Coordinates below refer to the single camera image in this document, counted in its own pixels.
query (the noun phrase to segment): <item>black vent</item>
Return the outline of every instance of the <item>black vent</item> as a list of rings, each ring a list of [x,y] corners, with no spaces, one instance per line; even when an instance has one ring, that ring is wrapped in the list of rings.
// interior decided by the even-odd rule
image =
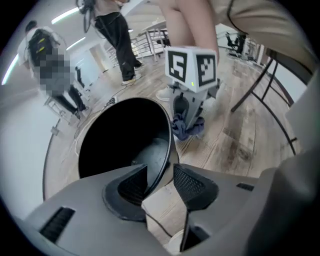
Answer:
[[[140,171],[121,181],[118,186],[119,195],[135,206],[141,207],[144,200],[144,193],[148,186],[147,169],[145,166]]]
[[[249,184],[245,184],[245,183],[239,183],[238,185],[236,185],[238,188],[243,189],[243,190],[248,190],[248,191],[252,191],[254,190],[255,186],[249,185]]]
[[[173,165],[173,184],[189,212],[207,208],[219,192],[212,180],[177,163]]]
[[[55,243],[74,213],[75,211],[70,208],[61,207],[40,230],[40,234]]]

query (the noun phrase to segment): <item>wooden floor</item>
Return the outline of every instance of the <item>wooden floor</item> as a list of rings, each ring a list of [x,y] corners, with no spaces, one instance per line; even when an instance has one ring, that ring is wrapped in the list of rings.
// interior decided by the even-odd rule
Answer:
[[[159,62],[149,59],[146,64],[144,77],[135,85],[120,92],[119,100],[133,96],[157,100],[156,91],[164,88],[169,81],[164,75],[164,59],[160,59]],[[245,94],[259,74],[260,70],[257,67],[253,68],[239,60],[229,58],[224,50],[220,52],[218,77],[223,81],[222,86],[217,99],[208,99],[203,105],[202,116],[205,119],[203,138],[190,137],[186,141],[176,140],[181,163],[215,172],[259,177],[264,169],[276,167],[293,155],[276,121],[252,95],[237,111],[230,112],[231,107]],[[260,97],[263,95],[268,82],[269,78],[265,76],[255,89],[257,95]],[[120,83],[120,72],[114,68],[92,86],[93,112],[99,111],[109,98],[122,88]],[[273,86],[282,94],[275,82]],[[157,101],[170,113],[169,103]],[[265,102],[293,138],[292,129],[285,118],[285,113],[289,109],[285,102],[273,90],[268,92]],[[75,150],[80,151],[92,117],[94,115],[88,119],[89,121],[80,125],[76,149],[74,135],[75,132],[79,133],[77,123],[69,126],[61,121],[58,124],[60,133],[51,141],[45,165],[46,198],[52,197],[79,179],[78,157]],[[297,142],[294,146],[297,152],[301,151]],[[147,198],[143,207],[172,235],[184,226],[186,209],[172,183]],[[148,229],[162,244],[169,241],[165,233],[150,219],[148,219]]]

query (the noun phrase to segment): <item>white sleeve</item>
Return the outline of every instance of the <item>white sleeve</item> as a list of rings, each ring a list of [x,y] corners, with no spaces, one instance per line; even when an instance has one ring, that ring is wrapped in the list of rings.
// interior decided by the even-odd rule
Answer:
[[[22,64],[28,61],[28,49],[26,44],[26,38],[24,38],[22,42],[19,44],[17,53],[18,53],[18,63],[19,63],[19,66],[21,66]]]
[[[58,35],[57,35],[56,32],[54,32],[54,31],[53,31],[50,27],[48,27],[48,26],[44,26],[42,29],[44,29],[44,30],[48,31],[49,33],[51,33],[53,39],[60,44],[59,37],[58,37]]]

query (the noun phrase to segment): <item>black pants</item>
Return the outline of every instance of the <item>black pants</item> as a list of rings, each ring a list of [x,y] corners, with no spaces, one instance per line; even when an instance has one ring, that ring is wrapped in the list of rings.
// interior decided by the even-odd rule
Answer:
[[[53,98],[59,104],[61,104],[64,108],[66,108],[68,111],[70,111],[72,114],[76,113],[77,111],[81,112],[86,109],[86,106],[83,103],[77,89],[75,89],[73,85],[71,85],[68,94],[71,97],[71,99],[75,102],[77,108],[75,108],[69,101],[67,101],[67,99],[63,95],[54,96]]]
[[[135,75],[135,68],[142,64],[132,52],[126,19],[119,12],[113,12],[105,16],[98,16],[95,20],[95,27],[115,48],[123,81],[131,80]]]

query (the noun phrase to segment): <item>ceiling light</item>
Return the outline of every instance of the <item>ceiling light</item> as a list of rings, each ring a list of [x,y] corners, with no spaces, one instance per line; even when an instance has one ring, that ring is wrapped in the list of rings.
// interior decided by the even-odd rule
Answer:
[[[77,43],[80,43],[82,40],[86,39],[86,37],[83,37],[81,39],[79,39],[78,41],[74,42],[73,44],[71,44],[66,50],[68,51],[71,47],[74,47]]]
[[[77,63],[76,63],[76,65],[78,65],[80,62],[82,62],[84,60],[84,58],[83,59],[81,59],[81,60],[79,60]]]
[[[15,64],[17,63],[17,61],[18,61],[18,54],[14,57],[14,59],[11,62],[8,70],[6,71],[6,73],[4,75],[4,78],[2,80],[2,85],[4,85],[7,82],[8,78],[10,76],[10,73],[11,73],[12,69],[14,68]]]
[[[73,8],[71,10],[66,11],[65,13],[59,15],[58,17],[54,18],[53,20],[51,20],[51,24],[55,24],[58,21],[62,20],[63,18],[69,16],[70,14],[74,14],[75,12],[79,11],[79,8]]]

